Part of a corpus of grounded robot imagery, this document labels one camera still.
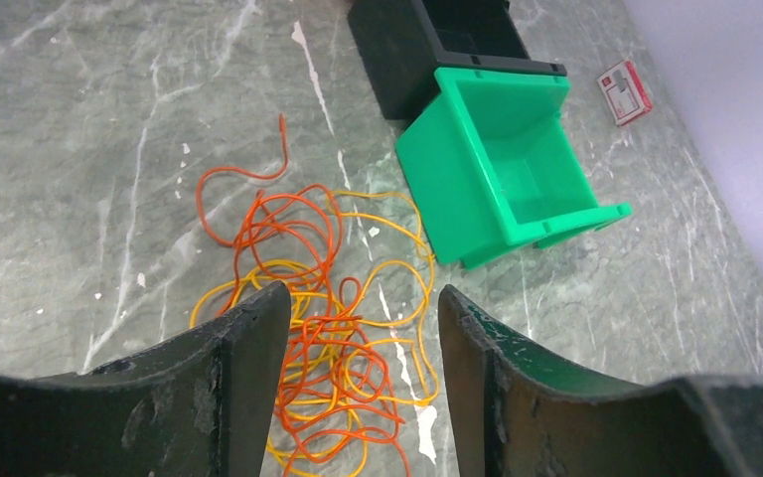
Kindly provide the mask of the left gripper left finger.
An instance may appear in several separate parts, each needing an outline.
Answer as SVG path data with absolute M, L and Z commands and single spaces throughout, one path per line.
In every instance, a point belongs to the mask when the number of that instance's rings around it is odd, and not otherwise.
M 87 374 L 0 375 L 0 476 L 255 476 L 291 316 L 273 282 Z

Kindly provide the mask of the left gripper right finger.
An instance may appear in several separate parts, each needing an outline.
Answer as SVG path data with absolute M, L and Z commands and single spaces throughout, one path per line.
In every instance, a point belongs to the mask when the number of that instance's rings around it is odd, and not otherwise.
M 464 476 L 763 476 L 763 375 L 619 380 L 453 286 L 439 294 L 438 321 Z

